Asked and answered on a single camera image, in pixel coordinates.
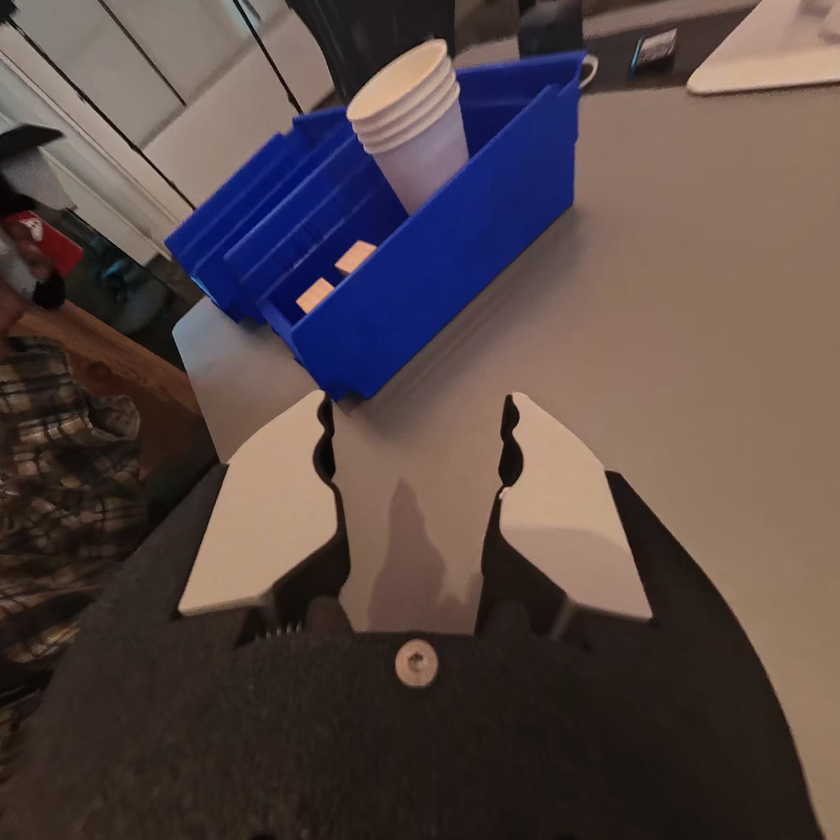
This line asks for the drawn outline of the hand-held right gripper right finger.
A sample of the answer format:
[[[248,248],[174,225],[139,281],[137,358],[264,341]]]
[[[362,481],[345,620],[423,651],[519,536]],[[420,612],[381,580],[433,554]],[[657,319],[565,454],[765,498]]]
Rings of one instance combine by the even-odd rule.
[[[500,439],[476,634],[507,602],[524,608],[538,637],[561,637],[579,614],[650,623],[654,612],[601,460],[521,392],[505,398]]]

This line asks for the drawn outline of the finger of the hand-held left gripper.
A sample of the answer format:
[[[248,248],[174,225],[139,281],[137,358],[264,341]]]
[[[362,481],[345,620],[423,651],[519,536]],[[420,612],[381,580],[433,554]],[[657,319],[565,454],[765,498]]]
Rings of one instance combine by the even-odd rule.
[[[1,211],[67,210],[67,193],[43,148],[64,139],[62,132],[21,124],[1,134]]]

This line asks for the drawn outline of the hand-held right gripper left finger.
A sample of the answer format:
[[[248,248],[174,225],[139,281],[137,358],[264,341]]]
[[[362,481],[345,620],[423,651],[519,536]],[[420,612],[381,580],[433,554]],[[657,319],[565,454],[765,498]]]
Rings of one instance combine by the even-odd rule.
[[[333,404],[313,391],[252,434],[227,463],[178,603],[181,617],[255,611],[280,632],[336,598],[350,546],[334,483]]]

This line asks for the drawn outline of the blue plastic bin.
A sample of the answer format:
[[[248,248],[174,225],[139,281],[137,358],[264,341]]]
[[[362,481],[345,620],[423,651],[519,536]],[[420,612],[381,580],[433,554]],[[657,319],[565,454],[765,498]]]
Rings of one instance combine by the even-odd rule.
[[[585,53],[458,69],[469,161],[407,215],[345,108],[294,118],[165,239],[228,318],[267,323],[331,398],[369,398],[574,200]],[[357,240],[376,251],[342,278]],[[297,297],[334,291],[309,314]]]

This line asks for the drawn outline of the person's left forearm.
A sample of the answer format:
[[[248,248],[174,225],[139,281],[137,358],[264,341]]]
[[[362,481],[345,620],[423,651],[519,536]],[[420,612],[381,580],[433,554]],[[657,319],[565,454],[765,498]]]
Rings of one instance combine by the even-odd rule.
[[[1,432],[2,664],[42,669],[144,535],[140,415],[91,395],[57,342],[11,337]]]

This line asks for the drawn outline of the person's left hand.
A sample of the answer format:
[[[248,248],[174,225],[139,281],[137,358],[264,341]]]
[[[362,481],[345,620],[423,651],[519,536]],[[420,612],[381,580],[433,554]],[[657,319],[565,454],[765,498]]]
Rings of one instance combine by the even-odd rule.
[[[1,279],[1,341],[5,341],[28,310],[27,301]]]

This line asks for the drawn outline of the red box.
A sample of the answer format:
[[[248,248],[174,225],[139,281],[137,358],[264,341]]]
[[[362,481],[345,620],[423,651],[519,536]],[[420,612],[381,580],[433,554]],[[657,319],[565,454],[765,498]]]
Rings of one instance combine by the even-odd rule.
[[[27,227],[40,251],[50,261],[56,273],[67,279],[84,256],[84,249],[75,241],[48,224],[41,216],[23,211],[2,219],[4,228],[17,224]]]

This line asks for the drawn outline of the brown wooden furniture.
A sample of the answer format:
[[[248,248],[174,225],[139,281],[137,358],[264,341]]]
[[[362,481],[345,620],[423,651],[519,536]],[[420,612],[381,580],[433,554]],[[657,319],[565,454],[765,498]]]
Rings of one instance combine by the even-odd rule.
[[[143,476],[175,462],[205,435],[186,374],[76,305],[30,309],[10,333],[57,341],[91,394],[132,400],[140,413]]]

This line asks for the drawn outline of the white panel cabinet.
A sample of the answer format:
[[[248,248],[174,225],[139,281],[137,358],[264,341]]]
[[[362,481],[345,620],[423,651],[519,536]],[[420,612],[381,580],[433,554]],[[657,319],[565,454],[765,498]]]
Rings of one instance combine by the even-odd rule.
[[[286,2],[23,1],[2,27],[2,129],[54,128],[70,208],[132,259],[333,93]]]

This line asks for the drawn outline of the small black box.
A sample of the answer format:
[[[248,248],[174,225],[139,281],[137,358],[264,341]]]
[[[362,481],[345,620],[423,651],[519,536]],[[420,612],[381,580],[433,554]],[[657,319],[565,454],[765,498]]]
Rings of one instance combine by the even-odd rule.
[[[632,77],[673,65],[678,45],[678,29],[671,28],[638,40],[629,75]]]

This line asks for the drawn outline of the white document stand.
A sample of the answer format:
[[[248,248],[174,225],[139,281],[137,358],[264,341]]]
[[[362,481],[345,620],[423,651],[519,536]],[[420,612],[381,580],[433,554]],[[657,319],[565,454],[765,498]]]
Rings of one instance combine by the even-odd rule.
[[[691,74],[692,95],[839,82],[839,2],[762,1]]]

